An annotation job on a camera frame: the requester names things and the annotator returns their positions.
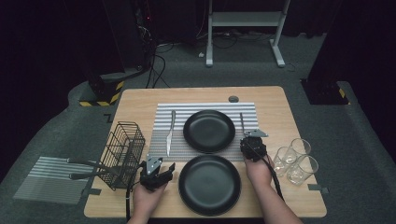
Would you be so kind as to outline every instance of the silver knife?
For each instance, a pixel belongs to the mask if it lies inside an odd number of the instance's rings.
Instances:
[[[169,153],[171,151],[171,143],[172,143],[172,133],[175,126],[175,118],[176,118],[176,111],[172,110],[172,121],[171,121],[171,130],[169,131],[168,136],[166,137],[166,154],[169,157]]]

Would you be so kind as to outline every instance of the white metal frame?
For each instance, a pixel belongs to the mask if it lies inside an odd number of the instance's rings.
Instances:
[[[278,43],[288,14],[290,0],[286,0],[283,10],[277,12],[213,12],[212,1],[209,0],[206,66],[213,66],[212,29],[214,26],[276,26],[275,39],[270,39],[269,42],[277,65],[285,67]]]

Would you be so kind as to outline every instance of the striped placemat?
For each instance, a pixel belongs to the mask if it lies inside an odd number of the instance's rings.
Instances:
[[[40,157],[14,195],[14,199],[77,204],[88,179],[71,180],[71,173],[90,173],[92,167],[66,159]]]
[[[183,136],[183,127],[186,120],[194,113],[205,109],[218,110],[227,115],[235,126],[235,138],[216,155],[229,161],[242,161],[243,157],[239,142],[244,137],[240,113],[243,114],[245,130],[259,128],[256,107],[254,103],[197,103],[197,104],[158,104],[155,115],[153,133],[149,145],[149,154],[153,157],[162,157],[163,161],[189,161],[203,155],[188,145]],[[166,155],[166,136],[171,126],[171,112],[176,110],[175,127],[172,136],[170,156]]]

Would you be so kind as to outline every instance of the plate rim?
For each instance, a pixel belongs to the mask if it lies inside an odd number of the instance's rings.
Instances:
[[[187,132],[188,128],[186,127],[186,124],[188,124],[189,121],[190,121],[194,116],[196,117],[198,114],[205,113],[205,112],[206,112],[206,113],[209,113],[209,112],[210,112],[210,114],[208,114],[208,115],[221,115],[223,118],[225,118],[224,121],[225,121],[226,123],[228,123],[229,126],[230,126],[230,125],[233,126],[233,127],[231,128],[231,132],[233,133],[233,137],[230,138],[230,142],[229,142],[228,144],[226,144],[224,147],[220,147],[220,148],[217,149],[217,150],[208,151],[208,150],[205,150],[205,149],[198,148],[198,147],[196,147],[196,146],[193,146],[193,144],[191,143],[191,141],[189,141],[188,138],[186,138],[186,133],[189,133],[189,132]],[[204,110],[200,110],[200,111],[198,111],[198,112],[195,112],[195,113],[193,113],[191,116],[189,116],[189,117],[186,119],[186,121],[185,121],[185,123],[184,123],[184,125],[183,125],[183,137],[184,137],[184,139],[186,140],[187,144],[188,144],[189,146],[191,146],[193,149],[195,149],[195,150],[197,150],[197,151],[199,151],[199,152],[205,153],[205,154],[213,154],[213,153],[222,151],[222,150],[225,149],[227,146],[229,146],[229,145],[231,144],[231,142],[235,139],[235,134],[236,134],[236,129],[235,129],[235,124],[233,123],[233,120],[232,120],[230,117],[228,117],[228,115],[226,115],[226,114],[224,114],[224,113],[222,113],[222,112],[220,112],[220,111],[218,111],[218,110],[215,110],[215,109],[204,109]]]
[[[236,177],[233,177],[233,176],[232,176],[232,178],[233,178],[233,179],[236,179],[236,182],[234,181],[234,183],[236,184],[235,187],[238,188],[238,190],[237,190],[237,196],[235,197],[235,199],[233,200],[233,202],[230,203],[230,205],[227,206],[226,209],[223,209],[223,211],[221,211],[221,212],[217,212],[217,213],[213,213],[213,214],[206,214],[206,213],[203,213],[203,212],[201,212],[201,211],[196,211],[195,209],[193,209],[193,208],[191,207],[190,204],[188,204],[188,203],[185,201],[185,198],[183,198],[183,194],[182,194],[182,192],[181,192],[182,190],[181,190],[181,187],[180,187],[180,186],[181,186],[181,182],[182,182],[183,180],[186,179],[186,178],[184,177],[184,176],[185,176],[185,173],[187,172],[186,169],[185,169],[185,167],[191,167],[191,165],[192,165],[193,163],[198,162],[198,161],[201,160],[202,158],[204,158],[204,159],[205,159],[205,158],[209,158],[209,160],[207,160],[207,161],[220,161],[220,162],[222,162],[223,164],[226,164],[227,167],[231,167],[231,170],[230,170],[230,171],[231,171],[231,173],[233,173],[232,175],[235,175],[235,176],[236,176]],[[240,195],[241,195],[241,191],[242,191],[242,180],[241,180],[241,176],[240,176],[238,170],[236,169],[236,167],[233,165],[232,162],[230,162],[230,161],[227,160],[226,158],[221,157],[221,156],[219,156],[219,155],[206,154],[206,155],[196,156],[196,157],[192,158],[191,160],[189,160],[189,161],[184,165],[184,167],[182,168],[182,170],[181,170],[181,172],[180,172],[180,175],[179,175],[179,177],[178,177],[177,187],[178,187],[178,194],[179,194],[181,200],[183,201],[183,203],[184,203],[188,208],[190,208],[191,211],[193,211],[194,213],[196,213],[196,214],[198,214],[198,215],[201,215],[201,216],[215,217],[215,216],[219,216],[219,215],[222,215],[222,214],[227,213],[227,212],[230,211],[230,210],[236,205],[236,203],[239,201],[239,198],[240,198]]]

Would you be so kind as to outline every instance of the small round object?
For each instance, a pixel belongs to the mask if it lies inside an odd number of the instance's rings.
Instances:
[[[226,148],[235,137],[233,121],[217,110],[202,110],[191,115],[184,124],[186,142],[203,153]]]
[[[238,103],[239,102],[239,98],[237,96],[230,96],[230,97],[228,97],[228,102],[230,102],[230,103]]]
[[[195,213],[219,216],[238,201],[241,178],[230,161],[216,155],[198,156],[180,172],[178,191],[184,204]]]

